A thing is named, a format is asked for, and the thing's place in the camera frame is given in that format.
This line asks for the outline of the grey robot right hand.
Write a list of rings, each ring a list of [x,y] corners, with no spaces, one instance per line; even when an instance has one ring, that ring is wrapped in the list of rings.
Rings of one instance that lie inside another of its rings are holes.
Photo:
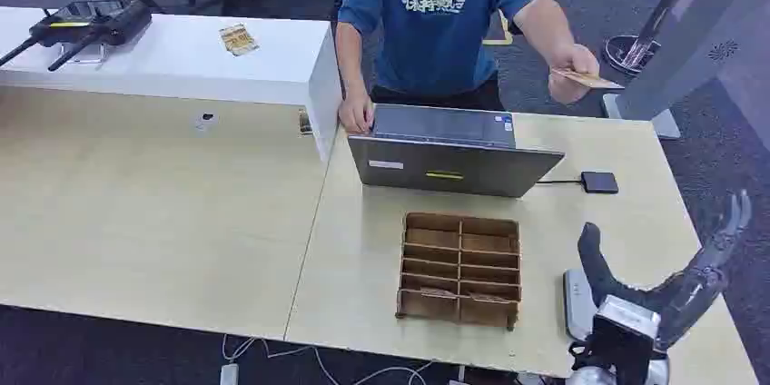
[[[596,306],[609,295],[656,312],[660,316],[655,348],[666,351],[707,312],[728,286],[726,265],[751,221],[747,190],[730,195],[729,216],[700,247],[687,266],[650,290],[626,285],[615,278],[600,250],[600,230],[584,224],[577,241],[578,255]]]

